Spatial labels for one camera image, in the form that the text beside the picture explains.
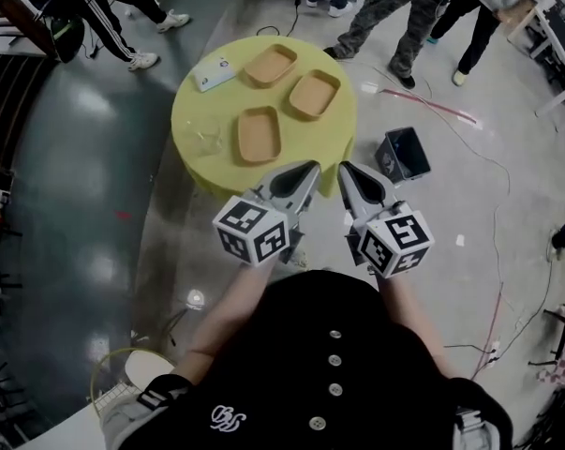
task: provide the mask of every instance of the camouflage pants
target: camouflage pants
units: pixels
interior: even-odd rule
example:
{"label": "camouflage pants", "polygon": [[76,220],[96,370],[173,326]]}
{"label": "camouflage pants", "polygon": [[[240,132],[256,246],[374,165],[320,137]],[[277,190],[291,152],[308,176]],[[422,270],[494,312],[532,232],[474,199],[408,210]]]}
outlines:
{"label": "camouflage pants", "polygon": [[340,58],[351,58],[359,51],[374,27],[399,8],[411,2],[407,31],[401,37],[389,66],[401,77],[411,75],[411,68],[424,40],[441,13],[443,3],[439,0],[365,0],[364,6],[355,15],[346,34],[338,37],[335,45]]}

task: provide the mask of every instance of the sneaker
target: sneaker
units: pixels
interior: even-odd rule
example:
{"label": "sneaker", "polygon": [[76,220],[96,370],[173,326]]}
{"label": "sneaker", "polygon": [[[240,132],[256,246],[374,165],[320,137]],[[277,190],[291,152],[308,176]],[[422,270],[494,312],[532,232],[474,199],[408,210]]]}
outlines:
{"label": "sneaker", "polygon": [[162,23],[157,24],[157,32],[162,34],[163,32],[167,32],[171,28],[179,27],[182,25],[186,25],[190,21],[190,17],[185,13],[181,15],[175,15],[173,10],[170,10],[166,20]]}
{"label": "sneaker", "polygon": [[353,10],[353,4],[351,2],[347,2],[344,8],[336,8],[335,6],[330,5],[328,15],[337,19],[338,17],[342,17],[345,13],[349,13],[351,10]]}
{"label": "sneaker", "polygon": [[141,53],[136,52],[132,56],[132,60],[128,64],[128,70],[134,71],[139,68],[145,69],[152,67],[159,60],[159,55],[156,53]]}
{"label": "sneaker", "polygon": [[560,228],[554,228],[548,235],[548,243],[546,244],[546,260],[550,263],[553,260],[561,260],[563,248],[555,248],[553,246],[553,237],[561,231]]}
{"label": "sneaker", "polygon": [[297,272],[306,272],[309,270],[309,262],[307,261],[307,254],[302,248],[296,248],[292,255],[290,256],[290,260],[287,263],[288,266],[294,267]]}
{"label": "sneaker", "polygon": [[323,49],[323,52],[327,55],[330,55],[334,60],[340,60],[340,56],[336,53],[334,47],[328,47],[327,49]]}
{"label": "sneaker", "polygon": [[407,88],[408,90],[412,90],[413,88],[415,88],[415,79],[413,79],[413,77],[411,77],[410,75],[408,77],[401,77],[400,75],[397,75],[393,68],[388,66],[388,70],[401,82],[401,84]]}
{"label": "sneaker", "polygon": [[466,82],[466,78],[468,76],[465,73],[461,73],[459,70],[456,70],[453,75],[453,83],[457,86],[461,86]]}

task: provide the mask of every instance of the hand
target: hand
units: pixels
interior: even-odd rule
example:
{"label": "hand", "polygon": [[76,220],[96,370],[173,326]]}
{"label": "hand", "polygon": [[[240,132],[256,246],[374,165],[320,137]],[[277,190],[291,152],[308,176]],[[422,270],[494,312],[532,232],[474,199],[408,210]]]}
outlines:
{"label": "hand", "polygon": [[512,20],[511,14],[506,10],[497,10],[495,18],[501,23],[509,23]]}

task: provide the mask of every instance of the red cable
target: red cable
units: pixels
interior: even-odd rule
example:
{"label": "red cable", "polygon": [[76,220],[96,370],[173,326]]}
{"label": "red cable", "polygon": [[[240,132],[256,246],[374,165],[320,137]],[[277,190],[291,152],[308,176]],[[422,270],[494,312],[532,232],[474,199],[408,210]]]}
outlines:
{"label": "red cable", "polygon": [[[495,314],[493,315],[492,322],[490,323],[490,329],[488,330],[488,338],[486,339],[486,343],[484,343],[483,346],[483,350],[485,352],[488,349],[488,343],[490,343],[490,338],[492,338],[492,332],[495,329],[495,323],[497,322],[498,308],[500,307],[500,300],[502,298],[502,295],[503,295],[503,284],[501,283],[500,287],[498,288],[498,298],[497,298],[497,304],[495,305]],[[482,361],[487,355],[488,353],[482,353],[482,355],[480,355],[480,360],[478,361],[478,366],[476,367],[476,371],[473,373],[473,376],[471,377],[472,380],[474,380],[478,375],[478,372],[480,371],[482,366]]]}
{"label": "red cable", "polygon": [[478,123],[478,122],[476,122],[475,118],[472,118],[469,115],[466,115],[465,113],[458,112],[457,110],[450,109],[449,107],[445,107],[443,105],[438,105],[437,103],[426,100],[425,98],[413,97],[411,95],[407,95],[407,94],[404,94],[402,92],[395,92],[395,90],[389,90],[388,88],[384,88],[384,90],[382,90],[381,93],[394,95],[396,97],[408,98],[409,100],[413,100],[413,101],[419,101],[419,102],[424,101],[430,107],[436,107],[437,109],[441,109],[445,112],[451,113],[451,114],[459,116],[461,118],[465,118],[466,120],[469,120],[473,125],[476,125]]}

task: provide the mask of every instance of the black shoe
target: black shoe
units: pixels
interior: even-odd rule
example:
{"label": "black shoe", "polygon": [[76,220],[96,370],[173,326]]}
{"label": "black shoe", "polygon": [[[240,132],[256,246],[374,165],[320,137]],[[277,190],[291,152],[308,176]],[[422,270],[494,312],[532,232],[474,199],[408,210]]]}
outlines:
{"label": "black shoe", "polygon": [[388,71],[390,71],[408,90],[412,90],[413,88],[415,88],[415,80],[413,79],[413,77],[411,76],[401,77],[400,75],[394,73],[394,70],[391,67],[388,67]]}
{"label": "black shoe", "polygon": [[336,50],[335,50],[334,47],[328,47],[327,49],[323,49],[323,52],[330,55],[334,60],[340,59],[340,57],[338,56],[338,53],[336,53]]}

